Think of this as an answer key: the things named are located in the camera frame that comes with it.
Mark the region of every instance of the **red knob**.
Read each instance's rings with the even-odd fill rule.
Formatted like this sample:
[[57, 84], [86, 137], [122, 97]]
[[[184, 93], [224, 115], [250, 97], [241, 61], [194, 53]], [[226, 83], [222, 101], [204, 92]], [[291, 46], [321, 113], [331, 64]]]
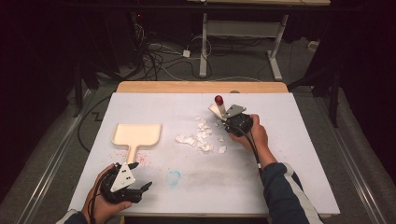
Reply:
[[215, 102], [216, 102], [216, 105], [223, 105], [224, 104], [224, 102], [222, 101], [222, 97], [220, 95], [217, 95], [215, 97]]

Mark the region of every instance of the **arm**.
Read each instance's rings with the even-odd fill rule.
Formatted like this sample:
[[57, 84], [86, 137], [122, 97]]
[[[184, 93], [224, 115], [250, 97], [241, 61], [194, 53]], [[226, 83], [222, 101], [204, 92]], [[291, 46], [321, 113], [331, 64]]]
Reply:
[[[268, 147], [268, 135], [257, 115], [250, 115], [253, 126], [247, 136], [257, 150], [262, 165], [264, 198], [273, 223], [322, 223], [318, 213], [302, 191], [297, 174], [286, 163], [278, 163]], [[253, 151], [245, 136], [230, 137], [244, 148]]]
[[[80, 223], [80, 224], [85, 224], [85, 223], [92, 223], [90, 214], [93, 215], [96, 224], [101, 224], [105, 223], [105, 221], [117, 214], [118, 212], [129, 208], [132, 206], [131, 202], [122, 202], [122, 203], [108, 203], [105, 198], [100, 195], [99, 188], [97, 188], [97, 191], [95, 192], [96, 186], [100, 185], [99, 180], [101, 177], [110, 169], [114, 167], [114, 164], [111, 164], [107, 166], [107, 168], [100, 173], [96, 180], [95, 184], [93, 185], [92, 189], [87, 195], [87, 199], [85, 200], [84, 207], [82, 208], [81, 212], [77, 212], [75, 210], [69, 211], [64, 218], [62, 218], [60, 221], [57, 222], [57, 224], [67, 224], [67, 223]], [[91, 205], [93, 202], [94, 198], [94, 210], [93, 213], [91, 211]]]

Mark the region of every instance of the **blue stain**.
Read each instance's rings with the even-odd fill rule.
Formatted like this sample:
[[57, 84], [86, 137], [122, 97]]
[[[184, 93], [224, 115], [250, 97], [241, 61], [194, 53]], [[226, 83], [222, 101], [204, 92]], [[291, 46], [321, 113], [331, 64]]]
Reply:
[[166, 175], [166, 183], [172, 187], [175, 188], [178, 184], [178, 180], [181, 178], [181, 174], [178, 171], [170, 171], [167, 175]]

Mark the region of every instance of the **paddle handle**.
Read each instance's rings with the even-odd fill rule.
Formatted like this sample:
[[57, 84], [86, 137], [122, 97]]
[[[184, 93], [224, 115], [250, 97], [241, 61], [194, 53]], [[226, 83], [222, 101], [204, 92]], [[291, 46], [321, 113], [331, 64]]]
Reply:
[[134, 158], [136, 157], [137, 146], [129, 146], [128, 154], [126, 156], [126, 162], [128, 164], [134, 163]]

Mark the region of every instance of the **white tabletop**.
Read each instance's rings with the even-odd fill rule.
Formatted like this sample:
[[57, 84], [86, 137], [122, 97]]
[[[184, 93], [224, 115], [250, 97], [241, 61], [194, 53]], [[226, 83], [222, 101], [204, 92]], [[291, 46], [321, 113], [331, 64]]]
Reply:
[[[247, 114], [258, 114], [267, 129], [269, 145], [281, 162], [289, 163], [304, 192], [321, 215], [339, 214], [332, 190], [318, 160], [291, 93], [222, 93], [225, 106], [242, 105]], [[215, 93], [114, 93], [97, 134], [69, 208], [80, 210], [94, 179], [110, 163], [125, 162], [126, 148], [111, 143], [117, 123], [161, 123], [158, 145], [142, 148], [133, 170], [140, 188], [152, 181], [140, 203], [122, 212], [126, 216], [240, 216], [265, 217], [268, 208], [262, 196], [254, 157], [231, 141], [215, 126], [218, 120], [207, 108]], [[180, 144], [177, 135], [197, 134], [207, 121], [213, 133], [206, 141], [214, 149]], [[226, 146], [221, 154], [218, 148]]]

